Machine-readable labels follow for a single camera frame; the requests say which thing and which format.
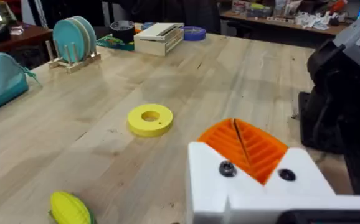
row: wooden disc holder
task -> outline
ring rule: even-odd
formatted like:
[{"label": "wooden disc holder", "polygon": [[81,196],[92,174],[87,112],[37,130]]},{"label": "wooden disc holder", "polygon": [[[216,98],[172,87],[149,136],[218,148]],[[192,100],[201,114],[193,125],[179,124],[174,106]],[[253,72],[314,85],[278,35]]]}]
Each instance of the wooden disc holder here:
[{"label": "wooden disc holder", "polygon": [[53,51],[51,49],[50,41],[45,42],[47,46],[47,51],[49,53],[50,61],[48,62],[50,68],[55,68],[58,66],[63,66],[67,69],[67,73],[76,72],[77,70],[83,68],[84,66],[96,61],[101,60],[101,54],[95,50],[90,55],[86,56],[83,60],[79,60],[79,57],[76,52],[76,45],[72,42],[72,48],[73,48],[73,54],[75,55],[75,62],[71,62],[70,54],[69,54],[69,47],[68,45],[64,46],[65,54],[67,55],[67,58],[70,60],[67,62],[64,58],[61,57],[60,52],[58,51],[58,45],[57,41],[54,40],[54,47],[55,52],[57,53],[57,58],[54,58]]}]

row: butcher block tabletop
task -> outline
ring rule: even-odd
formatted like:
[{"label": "butcher block tabletop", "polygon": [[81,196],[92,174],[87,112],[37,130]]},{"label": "butcher block tabletop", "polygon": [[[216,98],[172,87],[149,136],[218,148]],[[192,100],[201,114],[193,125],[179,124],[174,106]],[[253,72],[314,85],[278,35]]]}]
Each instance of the butcher block tabletop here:
[{"label": "butcher block tabletop", "polygon": [[[213,124],[239,118],[301,146],[291,117],[313,87],[313,49],[208,34],[166,57],[97,50],[102,60],[75,73],[33,69],[42,86],[28,79],[0,107],[0,223],[50,223],[50,195],[64,190],[98,224],[183,224],[187,145]],[[167,133],[129,132],[128,112],[145,103],[173,112]]]}]

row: screw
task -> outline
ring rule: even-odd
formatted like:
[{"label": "screw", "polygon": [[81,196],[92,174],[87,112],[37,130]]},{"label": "screw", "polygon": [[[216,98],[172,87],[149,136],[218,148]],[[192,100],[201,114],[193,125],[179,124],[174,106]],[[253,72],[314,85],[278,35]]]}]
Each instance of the screw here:
[{"label": "screw", "polygon": [[233,177],[237,174],[237,170],[230,161],[223,161],[220,163],[219,172],[224,177]]},{"label": "screw", "polygon": [[278,174],[280,175],[280,177],[286,181],[295,181],[296,180],[296,175],[294,172],[292,172],[292,170],[288,170],[288,169],[280,169],[278,171]]}]

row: yellow 3d printed part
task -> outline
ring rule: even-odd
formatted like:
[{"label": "yellow 3d printed part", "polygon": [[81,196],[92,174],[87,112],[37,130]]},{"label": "yellow 3d printed part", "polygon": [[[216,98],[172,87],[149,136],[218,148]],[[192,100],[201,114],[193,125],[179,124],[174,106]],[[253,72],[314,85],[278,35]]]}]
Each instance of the yellow 3d printed part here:
[{"label": "yellow 3d printed part", "polygon": [[170,129],[172,123],[172,111],[162,105],[141,105],[132,109],[128,114],[130,131],[143,137],[162,135]]},{"label": "yellow 3d printed part", "polygon": [[76,196],[59,191],[50,200],[50,214],[58,224],[95,224],[93,214]]}]

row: zipper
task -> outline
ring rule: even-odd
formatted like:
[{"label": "zipper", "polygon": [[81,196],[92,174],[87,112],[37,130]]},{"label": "zipper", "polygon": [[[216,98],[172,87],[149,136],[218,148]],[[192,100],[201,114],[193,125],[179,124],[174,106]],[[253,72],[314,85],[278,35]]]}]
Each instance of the zipper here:
[{"label": "zipper", "polygon": [[38,81],[38,79],[36,78],[36,74],[35,74],[35,73],[29,71],[28,68],[24,68],[24,67],[22,67],[22,66],[20,66],[20,65],[18,65],[18,66],[22,69],[22,71],[23,71],[26,75],[28,75],[29,77],[33,78],[39,85],[42,85],[42,84]]}]

